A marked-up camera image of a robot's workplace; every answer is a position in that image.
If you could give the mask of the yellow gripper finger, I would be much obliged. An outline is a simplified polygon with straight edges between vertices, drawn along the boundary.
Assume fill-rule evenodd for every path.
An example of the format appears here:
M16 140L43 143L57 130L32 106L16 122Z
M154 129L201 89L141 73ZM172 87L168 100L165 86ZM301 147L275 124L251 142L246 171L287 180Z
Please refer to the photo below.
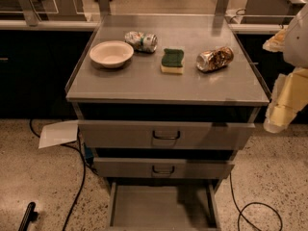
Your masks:
M282 52L285 47L286 29L281 29L263 44L263 49L269 52Z
M264 129L270 133L282 132L307 105L308 69L296 67L288 75L279 74L266 111Z

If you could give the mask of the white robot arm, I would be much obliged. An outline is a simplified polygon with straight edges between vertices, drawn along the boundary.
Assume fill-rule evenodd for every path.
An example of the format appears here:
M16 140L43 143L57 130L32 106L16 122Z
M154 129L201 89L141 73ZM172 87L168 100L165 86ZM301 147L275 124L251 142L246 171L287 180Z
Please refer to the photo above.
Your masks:
M263 48L282 52L283 60L295 68L288 75L278 75L263 123L266 131L280 133L308 105L308 5L286 29L268 39Z

